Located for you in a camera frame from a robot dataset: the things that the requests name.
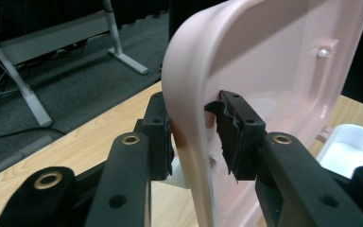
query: pink plastic lid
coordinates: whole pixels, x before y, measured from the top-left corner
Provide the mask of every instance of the pink plastic lid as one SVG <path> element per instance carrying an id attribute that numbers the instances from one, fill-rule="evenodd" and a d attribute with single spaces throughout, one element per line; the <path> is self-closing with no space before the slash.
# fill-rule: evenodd
<path id="1" fill-rule="evenodd" d="M 310 146 L 326 124 L 363 29 L 363 0 L 231 0 L 201 11 L 167 48 L 163 90 L 200 226 L 252 226 L 252 182 L 227 175 L 215 117 L 220 90 Z"/>

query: brass insert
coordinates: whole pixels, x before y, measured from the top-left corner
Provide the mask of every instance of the brass insert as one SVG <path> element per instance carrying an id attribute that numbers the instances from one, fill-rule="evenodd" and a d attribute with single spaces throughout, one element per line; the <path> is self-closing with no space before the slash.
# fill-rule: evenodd
<path id="1" fill-rule="evenodd" d="M 281 134 L 273 136 L 273 141 L 275 141 L 278 144 L 284 144 L 284 145 L 288 145 L 293 142 L 289 137 Z"/>
<path id="2" fill-rule="evenodd" d="M 134 145 L 140 142 L 140 137 L 137 135 L 129 135 L 122 139 L 122 143 L 125 145 Z"/>
<path id="3" fill-rule="evenodd" d="M 51 188 L 61 181 L 61 173 L 58 171 L 44 173 L 34 183 L 34 187 L 38 190 Z"/>

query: wooden table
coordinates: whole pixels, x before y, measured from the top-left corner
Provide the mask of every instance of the wooden table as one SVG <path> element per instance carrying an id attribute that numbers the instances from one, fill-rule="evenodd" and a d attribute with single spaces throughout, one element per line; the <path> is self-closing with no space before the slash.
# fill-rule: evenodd
<path id="1" fill-rule="evenodd" d="M 114 138 L 133 130 L 143 118 L 151 95 L 161 91 L 157 83 L 108 110 L 60 140 L 0 173 L 0 212 L 12 193 L 32 173 L 48 166 L 69 166 L 75 174 L 106 160 Z M 363 126 L 363 104 L 341 96 L 330 127 L 343 123 Z M 317 154 L 321 143 L 311 147 Z M 198 226 L 190 190 L 164 183 L 152 184 L 152 226 Z"/>

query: carpeted floor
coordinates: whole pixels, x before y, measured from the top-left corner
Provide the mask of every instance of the carpeted floor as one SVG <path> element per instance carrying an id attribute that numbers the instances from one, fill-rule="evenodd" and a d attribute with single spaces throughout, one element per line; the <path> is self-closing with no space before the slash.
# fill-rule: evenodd
<path id="1" fill-rule="evenodd" d="M 70 54 L 21 69 L 54 124 L 39 128 L 18 91 L 1 96 L 0 136 L 11 136 L 0 138 L 0 171 L 160 80 L 167 28 L 164 13 L 119 30 L 124 53 L 149 69 L 146 76 L 107 54 L 112 43 L 105 34 Z M 6 91 L 15 88 L 8 79 Z"/>

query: wooden surface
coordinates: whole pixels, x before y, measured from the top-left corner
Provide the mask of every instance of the wooden surface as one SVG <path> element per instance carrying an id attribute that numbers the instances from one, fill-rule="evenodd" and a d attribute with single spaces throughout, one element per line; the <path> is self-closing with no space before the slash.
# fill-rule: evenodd
<path id="1" fill-rule="evenodd" d="M 159 91 L 157 83 L 0 173 L 0 212 L 20 184 L 42 168 L 69 166 L 78 175 L 104 161 L 114 138 L 133 130 L 136 120 L 144 117 L 150 96 Z M 341 96 L 329 126 L 343 123 L 363 126 L 363 104 Z M 320 148 L 316 142 L 310 151 L 317 154 Z M 198 226 L 189 190 L 154 182 L 152 197 L 152 226 Z"/>

